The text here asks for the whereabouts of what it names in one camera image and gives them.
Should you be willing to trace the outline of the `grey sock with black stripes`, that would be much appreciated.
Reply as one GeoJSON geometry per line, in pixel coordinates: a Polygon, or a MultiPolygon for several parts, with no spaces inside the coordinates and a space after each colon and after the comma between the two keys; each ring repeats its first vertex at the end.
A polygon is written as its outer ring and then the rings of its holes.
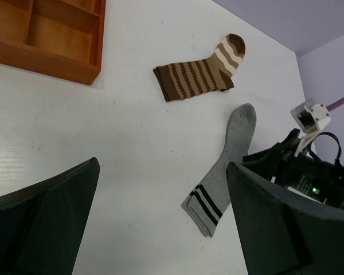
{"type": "Polygon", "coordinates": [[[230,162],[241,162],[248,154],[255,127],[253,105],[243,104],[230,114],[220,157],[181,203],[204,237],[213,237],[218,222],[230,206],[226,169],[230,162]]]}

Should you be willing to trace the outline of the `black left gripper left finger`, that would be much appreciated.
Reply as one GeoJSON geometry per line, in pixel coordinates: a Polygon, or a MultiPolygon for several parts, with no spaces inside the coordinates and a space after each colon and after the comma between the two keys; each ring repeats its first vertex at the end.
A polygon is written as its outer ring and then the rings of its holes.
{"type": "Polygon", "coordinates": [[[72,274],[99,174],[91,158],[0,196],[0,274],[72,274]]]}

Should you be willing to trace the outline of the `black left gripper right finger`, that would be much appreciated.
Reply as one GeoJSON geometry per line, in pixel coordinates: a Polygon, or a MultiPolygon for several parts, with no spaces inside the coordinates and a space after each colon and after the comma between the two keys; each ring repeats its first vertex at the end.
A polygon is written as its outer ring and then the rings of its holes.
{"type": "Polygon", "coordinates": [[[249,274],[344,274],[344,210],[233,162],[226,178],[249,274]]]}

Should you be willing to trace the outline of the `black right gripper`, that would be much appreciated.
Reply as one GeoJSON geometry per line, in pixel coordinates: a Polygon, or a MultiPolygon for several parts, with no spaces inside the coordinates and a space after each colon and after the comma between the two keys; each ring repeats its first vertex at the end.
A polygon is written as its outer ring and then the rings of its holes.
{"type": "Polygon", "coordinates": [[[293,129],[280,143],[243,157],[243,166],[284,188],[296,190],[322,204],[344,210],[344,165],[341,147],[334,163],[320,159],[308,145],[295,156],[299,129],[293,129]]]}

